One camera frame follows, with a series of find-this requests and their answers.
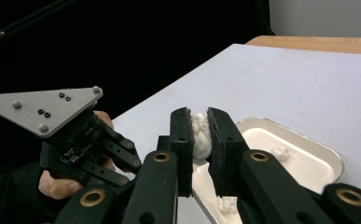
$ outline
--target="hole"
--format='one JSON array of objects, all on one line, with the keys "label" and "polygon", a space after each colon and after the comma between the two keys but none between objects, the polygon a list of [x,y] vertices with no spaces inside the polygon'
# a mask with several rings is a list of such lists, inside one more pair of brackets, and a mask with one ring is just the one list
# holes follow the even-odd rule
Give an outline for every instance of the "hole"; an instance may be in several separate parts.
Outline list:
[{"label": "hole", "polygon": [[91,189],[82,195],[80,203],[85,207],[92,207],[101,203],[104,200],[104,197],[104,189]]},{"label": "hole", "polygon": [[167,161],[169,160],[169,155],[163,152],[156,153],[154,155],[154,161]]},{"label": "hole", "polygon": [[147,212],[143,213],[139,218],[140,223],[142,224],[151,224],[156,222],[156,217],[154,214]]},{"label": "hole", "polygon": [[100,195],[98,193],[93,192],[93,193],[87,195],[87,197],[85,199],[89,202],[93,202],[93,201],[98,200],[99,197],[100,197]]},{"label": "hole", "polygon": [[337,189],[337,196],[348,204],[361,206],[361,194],[352,189]]},{"label": "hole", "polygon": [[253,152],[250,157],[255,161],[267,161],[268,157],[262,152]]}]

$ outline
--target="person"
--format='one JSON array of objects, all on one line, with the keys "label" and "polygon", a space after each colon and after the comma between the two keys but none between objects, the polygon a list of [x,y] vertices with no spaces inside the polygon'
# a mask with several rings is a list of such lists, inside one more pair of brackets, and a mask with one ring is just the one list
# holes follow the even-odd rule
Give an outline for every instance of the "person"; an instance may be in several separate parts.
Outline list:
[{"label": "person", "polygon": [[[104,111],[94,111],[111,128],[111,118]],[[116,166],[108,157],[103,157],[102,165],[116,171]],[[0,224],[53,223],[70,196],[83,188],[72,179],[54,179],[49,171],[40,167],[39,161],[31,161],[22,166],[0,165]]]}]

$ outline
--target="white table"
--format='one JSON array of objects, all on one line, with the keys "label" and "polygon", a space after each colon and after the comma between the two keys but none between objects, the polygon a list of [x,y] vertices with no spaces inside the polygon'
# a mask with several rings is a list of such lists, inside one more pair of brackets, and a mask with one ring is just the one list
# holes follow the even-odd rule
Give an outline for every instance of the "white table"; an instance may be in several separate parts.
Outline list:
[{"label": "white table", "polygon": [[[341,182],[361,188],[361,54],[234,44],[113,119],[144,160],[169,135],[170,114],[188,107],[264,117],[336,150]],[[179,198],[178,223],[210,223],[193,198]]]}]

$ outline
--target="gray wall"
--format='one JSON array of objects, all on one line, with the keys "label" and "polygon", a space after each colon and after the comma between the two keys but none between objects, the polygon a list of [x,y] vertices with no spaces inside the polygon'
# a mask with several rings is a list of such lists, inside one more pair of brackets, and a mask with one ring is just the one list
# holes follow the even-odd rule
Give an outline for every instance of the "gray wall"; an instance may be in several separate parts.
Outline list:
[{"label": "gray wall", "polygon": [[270,0],[277,35],[361,37],[361,0]]}]

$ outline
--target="bolt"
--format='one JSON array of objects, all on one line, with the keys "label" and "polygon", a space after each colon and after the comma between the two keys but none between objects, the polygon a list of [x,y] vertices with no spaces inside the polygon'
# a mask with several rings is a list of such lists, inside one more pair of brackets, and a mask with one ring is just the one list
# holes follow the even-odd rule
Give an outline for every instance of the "bolt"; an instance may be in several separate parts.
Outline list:
[{"label": "bolt", "polygon": [[41,123],[38,125],[38,129],[42,132],[45,133],[49,130],[49,126],[47,126],[47,124]]},{"label": "bolt", "polygon": [[93,87],[93,93],[99,93],[101,92],[101,88],[97,87],[97,86],[94,86]]},{"label": "bolt", "polygon": [[19,101],[13,101],[12,102],[12,107],[14,107],[15,109],[19,109],[22,107],[21,103]]},{"label": "bolt", "polygon": [[125,179],[125,178],[121,179],[121,184],[126,184],[126,183],[128,183],[127,179]]}]

